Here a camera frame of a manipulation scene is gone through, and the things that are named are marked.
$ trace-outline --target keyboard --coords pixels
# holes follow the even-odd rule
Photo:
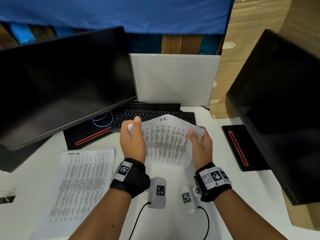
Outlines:
[[[177,111],[150,110],[150,109],[114,109],[112,111],[112,114],[113,114],[113,124],[111,128],[111,132],[120,132],[122,121],[133,120],[135,116],[139,116],[142,122],[144,122],[162,115],[173,115],[193,125],[197,125],[195,114],[193,112],[177,112]]]

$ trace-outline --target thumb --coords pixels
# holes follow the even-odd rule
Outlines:
[[[139,116],[134,117],[133,125],[132,125],[132,136],[133,136],[133,138],[142,137],[141,118]]]
[[[192,129],[188,129],[186,133],[188,134],[189,140],[191,141],[193,148],[198,148],[201,146],[197,134],[194,133]]]

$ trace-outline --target black monitor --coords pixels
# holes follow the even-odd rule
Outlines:
[[[320,201],[320,61],[265,30],[227,93],[293,205]]]
[[[135,100],[123,27],[0,51],[0,144],[15,150]]]

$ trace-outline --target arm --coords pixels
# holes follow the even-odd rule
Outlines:
[[[200,142],[192,130],[187,133],[192,142],[192,160],[197,171],[212,162],[212,140],[207,131]],[[234,190],[228,189],[221,193],[214,204],[234,240],[286,240]]]
[[[128,131],[132,124],[133,136]],[[124,121],[121,126],[120,144],[124,158],[134,158],[144,164],[146,144],[141,134],[141,118]],[[116,240],[119,239],[132,197],[129,193],[110,188],[90,212],[69,240]]]

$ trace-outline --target white panel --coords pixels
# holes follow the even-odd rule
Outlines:
[[[130,54],[139,101],[209,105],[220,56]]]

